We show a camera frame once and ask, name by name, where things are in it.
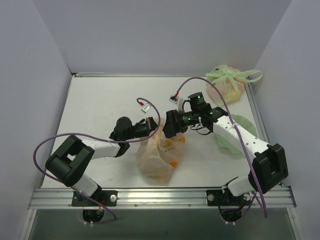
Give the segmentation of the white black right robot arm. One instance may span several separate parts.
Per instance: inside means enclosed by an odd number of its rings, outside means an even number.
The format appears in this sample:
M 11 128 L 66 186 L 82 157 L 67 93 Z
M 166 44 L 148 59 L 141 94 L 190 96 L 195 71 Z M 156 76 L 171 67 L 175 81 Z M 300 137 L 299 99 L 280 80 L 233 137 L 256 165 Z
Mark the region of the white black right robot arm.
M 225 185 L 221 197 L 226 204 L 234 204 L 241 195 L 248 192 L 261 191 L 265 194 L 288 177 L 286 154 L 281 145 L 271 145 L 254 136 L 229 117 L 224 109 L 213 108 L 201 92 L 188 97 L 191 110 L 187 112 L 183 109 L 185 100 L 175 95 L 169 100 L 177 105 L 177 109 L 166 112 L 166 122 L 162 129 L 166 138 L 185 133 L 189 127 L 199 124 L 248 154 L 250 172 Z

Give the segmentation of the translucent orange banana-print bag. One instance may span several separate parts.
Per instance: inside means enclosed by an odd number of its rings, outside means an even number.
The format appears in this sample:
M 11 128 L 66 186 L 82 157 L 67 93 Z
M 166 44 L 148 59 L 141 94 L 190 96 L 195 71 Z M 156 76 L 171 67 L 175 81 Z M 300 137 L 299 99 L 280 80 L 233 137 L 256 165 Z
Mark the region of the translucent orange banana-print bag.
M 159 130 L 149 139 L 140 142 L 136 152 L 136 163 L 141 174 L 157 185 L 170 182 L 185 151 L 186 138 L 177 133 L 172 138 L 165 137 L 165 119 L 160 119 Z

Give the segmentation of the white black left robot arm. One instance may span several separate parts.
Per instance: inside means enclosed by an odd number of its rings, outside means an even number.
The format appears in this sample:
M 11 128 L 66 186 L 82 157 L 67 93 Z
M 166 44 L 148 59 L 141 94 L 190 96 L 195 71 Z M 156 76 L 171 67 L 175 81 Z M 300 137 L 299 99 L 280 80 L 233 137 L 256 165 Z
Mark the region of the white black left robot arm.
M 136 124 L 128 117 L 121 117 L 110 138 L 103 141 L 68 136 L 46 161 L 45 167 L 65 186 L 81 192 L 88 205 L 95 206 L 101 201 L 101 187 L 85 174 L 90 161 L 121 157 L 130 147 L 128 140 L 148 137 L 158 129 L 159 124 L 152 117 Z

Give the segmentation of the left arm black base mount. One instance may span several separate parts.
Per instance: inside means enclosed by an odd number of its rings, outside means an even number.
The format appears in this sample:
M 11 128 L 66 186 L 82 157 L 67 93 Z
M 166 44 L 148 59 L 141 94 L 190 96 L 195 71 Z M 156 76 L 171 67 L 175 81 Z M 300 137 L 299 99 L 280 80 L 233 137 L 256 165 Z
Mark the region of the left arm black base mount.
M 116 190 L 100 190 L 91 196 L 95 201 L 106 207 L 115 207 L 117 205 L 118 192 Z M 78 191 L 73 192 L 71 205 L 73 207 L 94 207 L 97 204 L 83 197 Z

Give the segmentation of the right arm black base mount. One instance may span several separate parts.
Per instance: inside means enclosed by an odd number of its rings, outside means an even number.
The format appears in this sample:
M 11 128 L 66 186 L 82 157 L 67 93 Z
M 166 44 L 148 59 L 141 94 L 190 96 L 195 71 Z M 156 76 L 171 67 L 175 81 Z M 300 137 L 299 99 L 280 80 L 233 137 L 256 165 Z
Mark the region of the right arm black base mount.
M 250 200 L 251 197 L 247 193 L 233 196 L 228 189 L 219 188 L 206 191 L 207 205 L 211 207 L 242 207 L 248 205 Z

